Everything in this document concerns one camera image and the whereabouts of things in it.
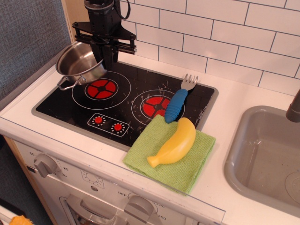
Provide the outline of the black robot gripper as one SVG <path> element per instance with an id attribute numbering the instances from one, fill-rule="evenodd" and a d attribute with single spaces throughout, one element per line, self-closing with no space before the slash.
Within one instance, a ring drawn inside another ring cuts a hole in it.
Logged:
<path id="1" fill-rule="evenodd" d="M 76 41 L 89 44 L 96 62 L 104 59 L 105 68 L 110 70 L 118 61 L 118 51 L 135 54 L 136 35 L 126 30 L 121 25 L 120 10 L 112 8 L 88 9 L 88 22 L 75 22 L 72 27 L 76 31 Z"/>

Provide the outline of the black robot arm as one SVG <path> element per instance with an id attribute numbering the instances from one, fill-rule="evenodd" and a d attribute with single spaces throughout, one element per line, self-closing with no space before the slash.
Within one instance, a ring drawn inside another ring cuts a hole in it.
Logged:
<path id="1" fill-rule="evenodd" d="M 122 27 L 121 21 L 130 16 L 128 3 L 127 15 L 123 17 L 118 0 L 85 0 L 88 22 L 75 22 L 75 40 L 89 44 L 96 59 L 106 70 L 118 61 L 118 53 L 135 54 L 136 35 Z"/>

